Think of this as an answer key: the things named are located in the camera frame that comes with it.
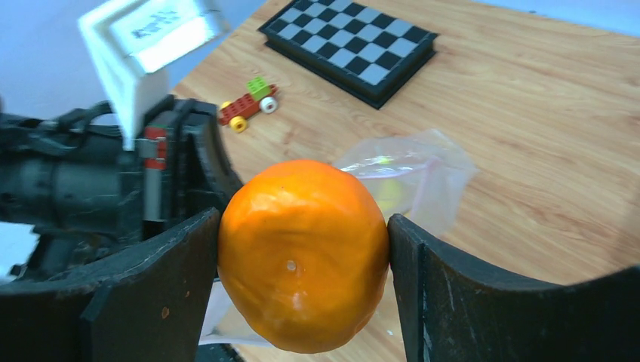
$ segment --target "green lego brick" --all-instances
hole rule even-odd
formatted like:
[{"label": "green lego brick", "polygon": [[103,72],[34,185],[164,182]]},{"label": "green lego brick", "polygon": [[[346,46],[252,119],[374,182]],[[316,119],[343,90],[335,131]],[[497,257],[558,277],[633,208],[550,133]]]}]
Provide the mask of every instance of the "green lego brick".
[{"label": "green lego brick", "polygon": [[247,82],[247,89],[251,98],[256,102],[268,96],[271,93],[269,85],[264,81],[262,77],[256,77]]}]

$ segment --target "clear plastic bag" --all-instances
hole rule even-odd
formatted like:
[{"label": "clear plastic bag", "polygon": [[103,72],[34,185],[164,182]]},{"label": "clear plastic bag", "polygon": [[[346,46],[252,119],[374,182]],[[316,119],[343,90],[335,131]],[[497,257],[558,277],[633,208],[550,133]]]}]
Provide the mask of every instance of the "clear plastic bag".
[{"label": "clear plastic bag", "polygon": [[222,283],[216,281],[211,288],[205,322],[200,332],[200,345],[220,343],[273,347],[249,327],[244,317],[233,306]]},{"label": "clear plastic bag", "polygon": [[[406,214],[434,235],[449,229],[463,190],[478,172],[465,152],[437,130],[364,140],[334,166],[358,177],[386,218]],[[200,344],[272,347],[249,327],[220,282],[211,290]]]},{"label": "clear plastic bag", "polygon": [[363,140],[334,166],[362,181],[385,218],[402,213],[435,236],[454,224],[466,184],[478,173],[439,130]]}]

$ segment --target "wood grain surface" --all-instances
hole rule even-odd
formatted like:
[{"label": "wood grain surface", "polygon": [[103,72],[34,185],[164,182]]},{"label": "wood grain surface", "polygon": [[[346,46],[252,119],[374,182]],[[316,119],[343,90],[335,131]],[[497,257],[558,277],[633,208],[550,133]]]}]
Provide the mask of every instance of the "wood grain surface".
[{"label": "wood grain surface", "polygon": [[[437,128],[480,169],[443,239],[511,271],[572,284],[640,262],[640,39],[462,0],[361,2],[440,34],[438,55],[380,111],[264,46],[268,1],[175,89],[220,104],[256,75],[281,108],[223,130],[244,180],[279,161],[331,162],[367,137]],[[405,360],[391,284],[350,343],[247,361]],[[232,328],[231,314],[221,328]]]}]

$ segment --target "chessboard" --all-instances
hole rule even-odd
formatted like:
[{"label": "chessboard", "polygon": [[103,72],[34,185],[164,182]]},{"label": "chessboard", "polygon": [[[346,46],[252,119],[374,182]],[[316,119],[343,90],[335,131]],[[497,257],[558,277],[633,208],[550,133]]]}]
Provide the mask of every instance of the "chessboard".
[{"label": "chessboard", "polygon": [[438,36],[350,0],[293,0],[258,30],[266,46],[375,109],[435,55]]}]

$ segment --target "orange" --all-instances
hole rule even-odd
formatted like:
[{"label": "orange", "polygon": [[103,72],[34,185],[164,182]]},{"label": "orange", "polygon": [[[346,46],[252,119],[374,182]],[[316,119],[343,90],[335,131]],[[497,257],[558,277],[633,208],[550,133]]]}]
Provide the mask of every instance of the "orange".
[{"label": "orange", "polygon": [[249,326],[301,354],[345,345],[383,296],[389,234],[354,176],[328,164],[273,165],[220,221],[218,274]]}]

